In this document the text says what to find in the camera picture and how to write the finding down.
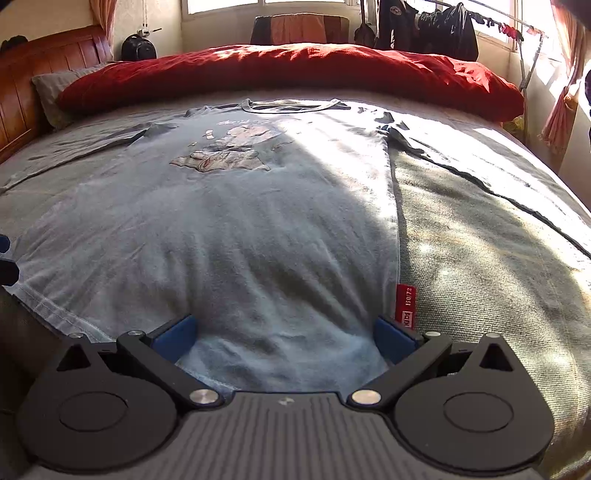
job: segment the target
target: black backpack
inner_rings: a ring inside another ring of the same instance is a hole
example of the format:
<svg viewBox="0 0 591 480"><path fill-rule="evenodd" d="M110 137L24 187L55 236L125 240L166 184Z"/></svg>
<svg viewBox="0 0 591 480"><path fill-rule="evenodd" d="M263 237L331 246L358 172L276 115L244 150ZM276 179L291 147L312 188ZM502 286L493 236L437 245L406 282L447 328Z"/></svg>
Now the black backpack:
<svg viewBox="0 0 591 480"><path fill-rule="evenodd" d="M2 42L2 46L0 47L0 53L4 53L5 51L10 50L11 48L20 45L21 43L27 43L27 38L23 37L22 35L17 35L16 37L12 37L10 40L4 40Z"/></svg>
<svg viewBox="0 0 591 480"><path fill-rule="evenodd" d="M139 35L131 35L121 45L121 60L138 61L156 58L156 48L153 43Z"/></svg>

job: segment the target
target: gray ribbed platform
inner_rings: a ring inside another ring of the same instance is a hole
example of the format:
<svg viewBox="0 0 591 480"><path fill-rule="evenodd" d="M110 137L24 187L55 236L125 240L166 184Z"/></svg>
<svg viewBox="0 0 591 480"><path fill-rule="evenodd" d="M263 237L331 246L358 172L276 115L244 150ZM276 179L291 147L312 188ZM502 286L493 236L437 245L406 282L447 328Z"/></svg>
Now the gray ribbed platform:
<svg viewBox="0 0 591 480"><path fill-rule="evenodd" d="M73 480L35 467L26 480ZM334 394L238 393L229 406L188 416L159 453L92 480L452 480L414 459L383 418ZM534 471L506 480L541 480Z"/></svg>

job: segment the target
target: t-shirt print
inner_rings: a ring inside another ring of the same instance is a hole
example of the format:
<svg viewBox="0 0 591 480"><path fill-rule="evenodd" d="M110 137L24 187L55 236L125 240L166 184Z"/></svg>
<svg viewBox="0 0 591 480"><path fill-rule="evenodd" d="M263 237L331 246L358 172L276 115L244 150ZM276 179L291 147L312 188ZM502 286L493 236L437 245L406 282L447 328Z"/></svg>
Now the t-shirt print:
<svg viewBox="0 0 591 480"><path fill-rule="evenodd" d="M175 158L170 163L179 167L191 167L206 173L213 170L265 170L266 166L252 146L270 140L281 134L281 131L269 121L262 123L244 122L238 127L227 131L226 136L216 140L201 150L196 150L188 157ZM204 137L214 140L213 130L207 130Z"/></svg>

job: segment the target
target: silver screw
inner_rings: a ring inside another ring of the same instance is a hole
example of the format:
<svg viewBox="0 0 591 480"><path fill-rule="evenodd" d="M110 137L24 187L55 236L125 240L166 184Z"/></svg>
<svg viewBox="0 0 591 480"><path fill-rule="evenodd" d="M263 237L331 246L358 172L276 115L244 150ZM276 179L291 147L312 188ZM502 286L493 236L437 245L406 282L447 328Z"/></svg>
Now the silver screw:
<svg viewBox="0 0 591 480"><path fill-rule="evenodd" d="M359 405L375 405L382 400L382 395L375 390L357 390L351 395L351 399Z"/></svg>
<svg viewBox="0 0 591 480"><path fill-rule="evenodd" d="M208 388L192 391L189 395L191 401L199 405L209 405L210 403L215 403L219 397L220 396L217 394L217 392L209 390Z"/></svg>

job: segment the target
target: red curtain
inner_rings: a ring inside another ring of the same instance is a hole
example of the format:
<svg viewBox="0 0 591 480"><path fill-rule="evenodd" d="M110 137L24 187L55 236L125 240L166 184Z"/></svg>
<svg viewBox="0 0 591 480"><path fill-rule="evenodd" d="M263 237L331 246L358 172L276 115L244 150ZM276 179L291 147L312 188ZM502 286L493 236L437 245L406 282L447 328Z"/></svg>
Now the red curtain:
<svg viewBox="0 0 591 480"><path fill-rule="evenodd" d="M554 154L552 168L558 170L569 146L577 114L579 84L583 76L587 41L584 25L557 0L551 0L550 3L569 75L568 83L558 97L541 134L541 139Z"/></svg>
<svg viewBox="0 0 591 480"><path fill-rule="evenodd" d="M117 0L90 0L90 7L97 22L105 30L109 44L113 44L113 22Z"/></svg>

